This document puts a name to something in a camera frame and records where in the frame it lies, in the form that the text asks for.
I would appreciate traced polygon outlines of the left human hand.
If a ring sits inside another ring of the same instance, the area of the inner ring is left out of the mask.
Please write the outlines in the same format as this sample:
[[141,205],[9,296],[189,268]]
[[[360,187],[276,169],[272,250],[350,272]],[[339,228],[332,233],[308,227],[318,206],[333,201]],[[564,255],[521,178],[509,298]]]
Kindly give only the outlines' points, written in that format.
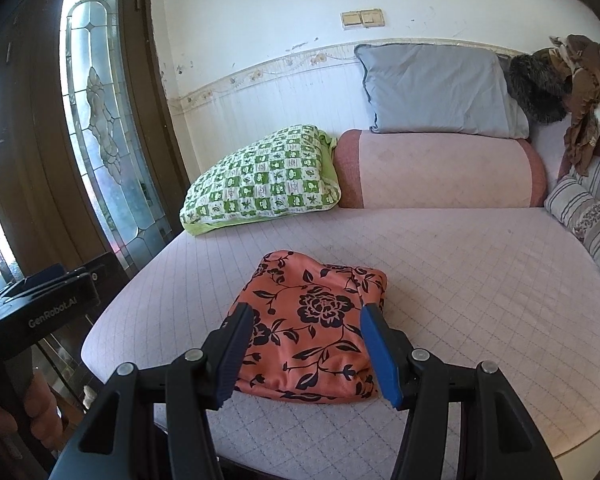
[[[23,396],[23,407],[31,419],[32,436],[49,450],[57,448],[57,441],[62,435],[62,422],[58,416],[57,401],[40,370],[34,371],[30,385]],[[0,408],[0,438],[11,436],[17,430],[18,425],[14,416]]]

